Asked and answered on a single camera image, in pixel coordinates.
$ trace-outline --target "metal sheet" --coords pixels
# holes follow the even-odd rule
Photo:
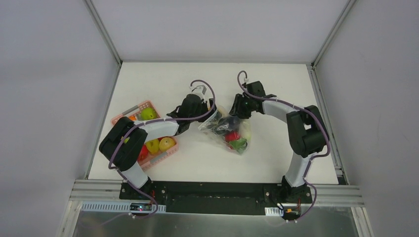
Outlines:
[[[108,212],[81,212],[73,237],[273,237],[358,236],[351,208],[315,207],[298,223],[274,216],[158,214],[133,220]]]

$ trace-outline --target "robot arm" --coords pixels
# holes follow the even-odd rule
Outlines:
[[[189,128],[190,123],[194,121],[203,122],[208,119],[214,110],[196,120],[184,119],[195,118],[209,111],[213,105],[213,100],[209,99],[207,102],[205,100],[205,92],[206,87],[203,85],[193,88],[182,104],[167,114],[167,117],[147,120],[143,126],[135,128],[120,146],[113,159],[113,165],[137,188],[147,187],[149,186],[147,183],[151,183],[150,178],[137,163],[138,154],[144,143],[160,137],[179,135]],[[120,118],[100,143],[99,151],[110,161],[121,139],[128,131],[140,123],[144,122],[132,121],[127,117]]]
[[[265,94],[262,83],[259,81],[249,84],[245,83],[243,86],[251,95],[276,99],[275,95]],[[326,130],[316,106],[312,105],[304,109],[313,113],[324,130]],[[303,177],[306,174],[310,158],[320,152],[326,145],[326,140],[321,130],[314,119],[303,111],[276,101],[255,99],[249,97],[246,93],[236,94],[230,115],[248,119],[253,111],[274,116],[287,124],[293,157],[287,173],[282,178],[282,186],[285,187],[286,192],[284,196],[286,197],[299,193],[306,186]]]

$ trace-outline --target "yellow fruit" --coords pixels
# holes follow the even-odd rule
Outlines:
[[[157,119],[157,113],[153,108],[148,107],[141,111],[141,118],[143,120]]]
[[[147,150],[150,154],[154,155],[155,153],[159,152],[159,140],[154,139],[145,143]]]
[[[173,147],[174,145],[176,145],[176,142],[172,138],[164,137],[160,141],[160,145],[159,145],[160,151],[165,152],[169,150],[171,147]]]

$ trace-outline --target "green apple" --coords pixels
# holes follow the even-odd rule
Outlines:
[[[148,107],[141,111],[141,118],[143,120],[157,119],[157,113],[153,108]]]

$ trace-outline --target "white table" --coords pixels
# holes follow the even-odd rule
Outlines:
[[[242,93],[236,82],[241,70],[247,71],[250,82],[260,80],[267,94],[275,94],[296,105],[316,105],[305,65],[123,63],[100,141],[112,128],[112,117],[142,101],[151,100],[161,115],[171,112],[190,93],[189,83],[194,79],[207,81],[215,91],[216,103],[229,111],[235,94]],[[197,129],[199,123],[195,122],[188,131],[176,137],[179,151],[146,173],[153,180],[166,181],[281,182],[292,157],[286,124],[256,112],[250,123],[251,143],[243,155],[217,144],[200,132]],[[89,179],[121,180],[121,177],[108,170],[108,160],[97,150]],[[332,158],[316,159],[308,181],[337,184]]]

